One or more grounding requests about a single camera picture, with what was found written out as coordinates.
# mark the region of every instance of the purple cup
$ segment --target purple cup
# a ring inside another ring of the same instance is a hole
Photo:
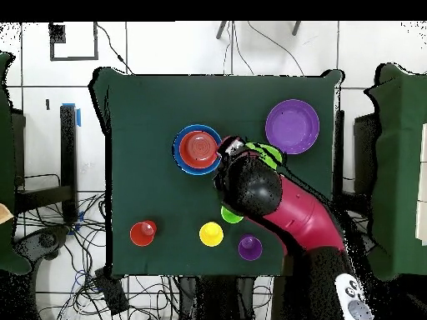
[[[265,135],[271,145],[284,153],[303,153],[319,135],[319,117],[308,103],[289,99],[271,110],[265,122]]]
[[[253,261],[258,259],[263,252],[263,245],[252,234],[245,234],[239,243],[239,254],[244,260]]]

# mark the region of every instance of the purple plate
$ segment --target purple plate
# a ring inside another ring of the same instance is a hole
[[[267,140],[282,152],[307,151],[319,135],[319,117],[308,103],[289,99],[272,109],[265,122]]]

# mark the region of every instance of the plate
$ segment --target plate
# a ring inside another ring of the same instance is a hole
[[[269,143],[282,152],[299,154],[311,148],[319,135],[319,117],[308,103],[289,99],[274,107],[265,122]]]
[[[193,132],[193,131],[206,132],[210,136],[213,137],[213,139],[215,140],[215,142],[218,145],[221,143],[221,137],[211,127],[208,127],[206,125],[201,125],[201,124],[188,125],[187,127],[185,127],[183,130],[181,130],[178,133],[178,135],[176,136],[176,138],[175,138],[175,140],[173,142],[173,148],[172,148],[172,150],[173,150],[172,151],[173,158],[175,159],[175,162],[178,164],[178,166],[184,172],[186,172],[188,174],[199,176],[199,175],[204,175],[204,174],[211,173],[219,165],[219,162],[220,162],[220,159],[221,159],[220,156],[217,157],[217,159],[215,160],[215,162],[210,167],[203,168],[203,169],[197,169],[197,168],[194,168],[194,167],[190,167],[187,163],[185,163],[183,161],[183,159],[179,155],[179,144],[181,143],[183,137],[185,135],[187,135],[188,133]]]

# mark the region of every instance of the blue plate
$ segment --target blue plate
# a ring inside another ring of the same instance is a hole
[[[204,174],[211,173],[214,169],[217,168],[219,165],[219,162],[221,160],[220,157],[218,157],[215,162],[206,168],[193,168],[190,167],[187,163],[183,161],[181,158],[181,155],[179,154],[179,144],[181,143],[181,140],[185,135],[187,135],[190,132],[200,131],[204,133],[208,133],[210,136],[213,137],[217,145],[221,143],[221,137],[218,135],[218,133],[213,130],[211,127],[207,127],[206,125],[188,125],[183,130],[179,132],[179,134],[176,136],[175,141],[173,142],[173,158],[175,159],[175,162],[178,164],[178,166],[186,173],[194,175],[194,176],[202,176]]]

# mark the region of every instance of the red cup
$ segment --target red cup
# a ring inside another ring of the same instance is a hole
[[[185,135],[179,144],[179,155],[183,161],[193,168],[207,168],[216,159],[218,145],[207,132],[193,131]]]
[[[153,221],[138,222],[130,229],[130,239],[135,245],[146,247],[153,241],[156,231],[157,227]]]

